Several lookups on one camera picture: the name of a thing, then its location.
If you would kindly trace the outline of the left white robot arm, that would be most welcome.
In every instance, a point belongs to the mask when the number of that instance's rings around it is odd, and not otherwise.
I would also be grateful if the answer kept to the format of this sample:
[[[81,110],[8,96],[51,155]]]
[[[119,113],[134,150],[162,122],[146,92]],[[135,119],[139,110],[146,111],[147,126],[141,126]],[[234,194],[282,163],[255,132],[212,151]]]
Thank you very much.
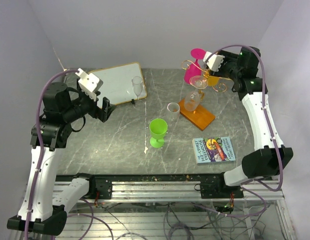
[[[44,113],[36,119],[31,131],[32,164],[25,198],[18,214],[8,219],[8,229],[57,236],[77,201],[96,194],[95,177],[78,173],[62,193],[53,198],[58,161],[68,137],[74,132],[71,124],[85,119],[86,115],[106,122],[116,108],[106,97],[102,99],[102,107],[98,107],[99,91],[92,93],[94,98],[79,84],[72,88],[62,82],[53,82],[45,90],[40,101]]]

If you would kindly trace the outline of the pink plastic goblet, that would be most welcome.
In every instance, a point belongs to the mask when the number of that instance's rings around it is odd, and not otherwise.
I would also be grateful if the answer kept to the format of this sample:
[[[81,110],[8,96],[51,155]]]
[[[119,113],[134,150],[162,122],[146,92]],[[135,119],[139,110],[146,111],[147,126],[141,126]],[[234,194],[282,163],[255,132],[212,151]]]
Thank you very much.
[[[190,63],[186,68],[184,81],[190,84],[190,79],[194,76],[200,76],[202,73],[201,67],[198,63],[199,60],[203,60],[206,51],[201,48],[194,48],[190,51],[190,55],[194,58],[195,62]]]

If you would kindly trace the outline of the clear round wine glass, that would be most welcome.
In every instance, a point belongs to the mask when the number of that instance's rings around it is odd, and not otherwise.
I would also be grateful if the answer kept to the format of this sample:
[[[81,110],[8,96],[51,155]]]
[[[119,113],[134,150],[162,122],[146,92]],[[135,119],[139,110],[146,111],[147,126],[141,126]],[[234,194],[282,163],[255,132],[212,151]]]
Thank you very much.
[[[194,87],[194,91],[191,91],[184,99],[184,107],[187,111],[193,112],[197,109],[200,102],[204,97],[204,90],[207,85],[205,77],[198,75],[190,79],[190,84]]]

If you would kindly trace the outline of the green plastic goblet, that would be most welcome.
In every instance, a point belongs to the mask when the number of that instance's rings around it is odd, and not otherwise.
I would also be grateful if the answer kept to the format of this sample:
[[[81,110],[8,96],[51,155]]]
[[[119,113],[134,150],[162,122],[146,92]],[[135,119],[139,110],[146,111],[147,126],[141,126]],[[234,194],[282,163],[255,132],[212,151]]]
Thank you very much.
[[[149,124],[150,145],[154,148],[161,148],[164,145],[164,137],[168,130],[167,122],[162,118],[156,118]]]

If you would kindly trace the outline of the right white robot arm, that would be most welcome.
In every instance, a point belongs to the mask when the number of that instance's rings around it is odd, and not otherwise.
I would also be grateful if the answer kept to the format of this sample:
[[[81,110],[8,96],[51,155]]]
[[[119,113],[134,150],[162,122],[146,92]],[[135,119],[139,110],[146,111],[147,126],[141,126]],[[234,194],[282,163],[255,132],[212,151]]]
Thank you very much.
[[[262,183],[262,179],[267,177],[278,178],[278,187],[269,188],[273,192],[278,191],[283,183],[283,170],[292,159],[293,150],[284,145],[276,130],[265,76],[257,76],[258,71],[264,71],[260,51],[255,47],[241,46],[238,54],[228,52],[224,47],[216,53],[223,56],[223,60],[212,74],[233,81],[232,91],[238,94],[250,121],[254,152],[243,157],[240,166],[224,173],[224,181],[216,184],[215,192],[226,198],[233,192],[233,186],[249,181]]]

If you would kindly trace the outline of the clear tall wine glass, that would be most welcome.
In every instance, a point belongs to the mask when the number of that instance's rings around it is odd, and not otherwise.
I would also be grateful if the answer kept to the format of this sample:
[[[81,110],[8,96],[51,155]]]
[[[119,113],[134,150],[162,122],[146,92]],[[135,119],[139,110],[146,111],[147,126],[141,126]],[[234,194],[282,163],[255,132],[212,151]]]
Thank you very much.
[[[131,79],[131,83],[132,83],[132,88],[133,88],[133,92],[135,94],[135,96],[133,97],[133,99],[139,99],[142,91],[143,91],[143,80],[140,76],[135,76]]]

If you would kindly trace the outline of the orange plastic goblet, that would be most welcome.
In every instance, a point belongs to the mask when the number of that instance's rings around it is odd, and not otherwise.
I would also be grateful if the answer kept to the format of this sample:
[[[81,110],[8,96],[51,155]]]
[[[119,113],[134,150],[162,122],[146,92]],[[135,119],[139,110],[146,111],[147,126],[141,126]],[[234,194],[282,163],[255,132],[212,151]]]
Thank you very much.
[[[208,75],[208,76],[206,76],[206,80],[207,80],[207,85],[209,87],[214,87],[214,86],[216,86],[218,84],[219,77]]]

